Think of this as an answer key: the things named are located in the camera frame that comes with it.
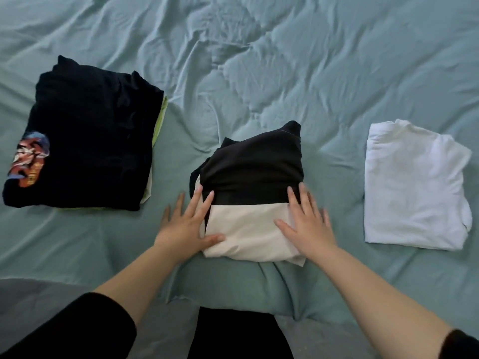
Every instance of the graphic print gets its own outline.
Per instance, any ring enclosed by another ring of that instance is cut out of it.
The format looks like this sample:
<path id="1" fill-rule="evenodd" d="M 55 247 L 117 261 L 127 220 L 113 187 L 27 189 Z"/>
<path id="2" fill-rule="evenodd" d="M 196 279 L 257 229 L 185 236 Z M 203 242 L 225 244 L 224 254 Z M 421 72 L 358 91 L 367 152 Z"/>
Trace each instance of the graphic print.
<path id="1" fill-rule="evenodd" d="M 17 153 L 8 172 L 9 179 L 18 179 L 20 187 L 29 187 L 38 180 L 38 175 L 50 155 L 50 141 L 39 132 L 26 132 L 17 145 Z"/>

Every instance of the teal bed sheet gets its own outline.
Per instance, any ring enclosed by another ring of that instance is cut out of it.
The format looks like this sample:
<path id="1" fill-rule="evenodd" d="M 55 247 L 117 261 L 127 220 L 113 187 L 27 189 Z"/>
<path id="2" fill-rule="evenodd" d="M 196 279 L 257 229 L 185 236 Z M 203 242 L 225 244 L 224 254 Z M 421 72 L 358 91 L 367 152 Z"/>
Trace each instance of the teal bed sheet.
<path id="1" fill-rule="evenodd" d="M 138 71 L 170 103 L 139 212 L 0 206 L 0 277 L 100 284 L 154 240 L 166 204 L 225 137 L 302 125 L 305 180 L 339 245 L 479 336 L 479 3 L 477 0 L 0 0 L 0 172 L 6 178 L 57 55 Z M 460 252 L 364 242 L 369 125 L 409 120 L 473 151 L 464 189 L 474 227 Z M 317 267 L 206 259 L 161 295 L 214 308 L 352 320 Z"/>

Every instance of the shirt sleeve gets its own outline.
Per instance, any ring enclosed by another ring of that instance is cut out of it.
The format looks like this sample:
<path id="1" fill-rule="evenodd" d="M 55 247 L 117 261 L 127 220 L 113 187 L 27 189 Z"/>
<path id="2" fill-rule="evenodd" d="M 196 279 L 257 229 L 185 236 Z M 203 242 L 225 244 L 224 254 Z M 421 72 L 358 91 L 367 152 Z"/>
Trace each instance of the shirt sleeve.
<path id="1" fill-rule="evenodd" d="M 479 341 L 461 330 L 453 330 L 444 340 L 439 359 L 479 358 Z"/>
<path id="2" fill-rule="evenodd" d="M 135 338 L 135 323 L 125 309 L 107 296 L 89 292 L 0 358 L 124 359 Z"/>

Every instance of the hand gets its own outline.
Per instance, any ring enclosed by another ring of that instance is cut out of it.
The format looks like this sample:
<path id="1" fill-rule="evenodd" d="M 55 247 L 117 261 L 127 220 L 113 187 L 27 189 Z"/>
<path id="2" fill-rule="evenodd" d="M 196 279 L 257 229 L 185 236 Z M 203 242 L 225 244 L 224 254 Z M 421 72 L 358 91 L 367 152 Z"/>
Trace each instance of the hand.
<path id="1" fill-rule="evenodd" d="M 160 229 L 154 246 L 164 250 L 175 264 L 181 263 L 199 251 L 214 246 L 225 239 L 224 235 L 221 234 L 209 235 L 204 238 L 199 237 L 200 224 L 205 219 L 215 196 L 212 191 L 198 211 L 196 211 L 202 190 L 203 187 L 200 185 L 183 215 L 181 215 L 181 211 L 184 193 L 181 193 L 176 201 L 176 207 L 173 210 L 171 220 L 169 221 L 170 206 L 166 207 L 161 219 Z"/>
<path id="2" fill-rule="evenodd" d="M 299 183 L 301 205 L 296 200 L 296 195 L 288 187 L 289 208 L 296 224 L 296 230 L 281 219 L 274 223 L 283 232 L 291 243 L 307 258 L 313 259 L 318 250 L 328 246 L 336 246 L 336 239 L 331 228 L 331 222 L 326 209 L 318 209 L 314 197 L 306 190 L 304 183 Z"/>

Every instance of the forearm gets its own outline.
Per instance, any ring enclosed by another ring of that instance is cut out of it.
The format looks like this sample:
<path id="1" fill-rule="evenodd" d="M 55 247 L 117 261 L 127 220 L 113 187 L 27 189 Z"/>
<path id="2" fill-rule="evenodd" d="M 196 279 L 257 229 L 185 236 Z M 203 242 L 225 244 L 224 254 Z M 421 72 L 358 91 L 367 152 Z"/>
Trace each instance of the forearm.
<path id="1" fill-rule="evenodd" d="M 138 325 L 174 266 L 166 252 L 153 246 L 94 292 L 115 300 Z"/>
<path id="2" fill-rule="evenodd" d="M 313 261 L 344 297 L 384 359 L 437 359 L 452 328 L 338 247 Z"/>

